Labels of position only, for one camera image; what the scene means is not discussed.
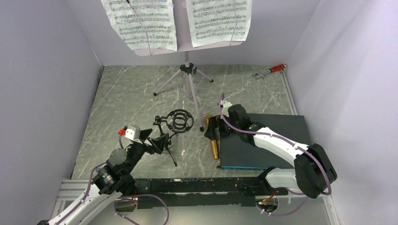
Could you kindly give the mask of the gold microphone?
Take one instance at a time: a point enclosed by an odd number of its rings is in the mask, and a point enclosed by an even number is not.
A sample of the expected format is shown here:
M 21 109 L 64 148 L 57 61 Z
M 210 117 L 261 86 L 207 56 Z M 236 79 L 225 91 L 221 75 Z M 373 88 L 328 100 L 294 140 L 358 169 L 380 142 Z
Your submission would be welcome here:
M 218 150 L 217 140 L 216 141 L 210 141 L 210 145 L 211 145 L 213 158 L 215 160 L 218 160 L 220 157 L 219 157 L 219 150 Z

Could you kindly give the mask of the black microphone stand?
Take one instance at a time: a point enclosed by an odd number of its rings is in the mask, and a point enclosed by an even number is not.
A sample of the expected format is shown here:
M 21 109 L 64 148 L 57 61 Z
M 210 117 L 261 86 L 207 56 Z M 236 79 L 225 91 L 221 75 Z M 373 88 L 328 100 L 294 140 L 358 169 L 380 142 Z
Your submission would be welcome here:
M 170 135 L 169 133 L 164 133 L 162 130 L 162 124 L 165 124 L 166 127 L 172 132 Z M 166 116 L 155 116 L 154 119 L 154 126 L 159 128 L 160 136 L 163 134 L 169 134 L 169 145 L 168 148 L 165 149 L 168 154 L 171 156 L 173 164 L 177 167 L 177 162 L 174 160 L 169 146 L 171 145 L 171 139 L 173 136 L 177 134 L 183 134 L 191 130 L 194 124 L 194 118 L 190 112 L 184 109 L 176 109 L 168 113 Z

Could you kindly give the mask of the sheet music page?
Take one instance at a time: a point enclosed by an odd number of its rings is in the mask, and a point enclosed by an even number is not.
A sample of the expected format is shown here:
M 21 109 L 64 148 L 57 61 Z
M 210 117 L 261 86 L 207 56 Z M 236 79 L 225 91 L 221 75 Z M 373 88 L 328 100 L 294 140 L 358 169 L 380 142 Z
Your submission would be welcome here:
M 252 6 L 252 0 L 187 0 L 192 46 L 246 41 Z
M 176 27 L 171 0 L 103 0 L 113 30 L 132 50 L 177 51 Z

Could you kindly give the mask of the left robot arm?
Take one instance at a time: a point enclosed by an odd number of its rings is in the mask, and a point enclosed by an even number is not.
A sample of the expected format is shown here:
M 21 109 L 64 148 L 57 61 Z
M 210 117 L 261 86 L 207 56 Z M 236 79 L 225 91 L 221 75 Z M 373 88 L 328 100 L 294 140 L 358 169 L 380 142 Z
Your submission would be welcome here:
M 63 212 L 41 225 L 86 225 L 108 205 L 120 202 L 134 203 L 138 197 L 153 197 L 165 205 L 158 196 L 149 193 L 150 185 L 137 184 L 131 172 L 145 153 L 161 154 L 170 144 L 169 134 L 151 138 L 152 129 L 124 127 L 118 139 L 126 137 L 132 143 L 113 150 L 106 162 L 95 166 L 86 189 Z

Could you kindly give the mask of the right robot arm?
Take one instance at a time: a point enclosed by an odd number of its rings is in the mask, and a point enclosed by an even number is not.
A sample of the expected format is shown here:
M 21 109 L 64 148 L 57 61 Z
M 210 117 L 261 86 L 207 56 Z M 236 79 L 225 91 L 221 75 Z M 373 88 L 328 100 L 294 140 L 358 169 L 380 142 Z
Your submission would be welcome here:
M 331 184 L 337 179 L 337 173 L 321 145 L 293 141 L 262 123 L 252 121 L 240 104 L 221 102 L 219 109 L 219 115 L 206 118 L 204 136 L 212 142 L 213 149 L 217 146 L 216 130 L 221 136 L 237 134 L 243 142 L 271 152 L 293 167 L 271 166 L 262 172 L 258 176 L 258 184 L 263 194 L 269 195 L 278 188 L 297 189 L 312 199 L 321 194 L 331 194 Z

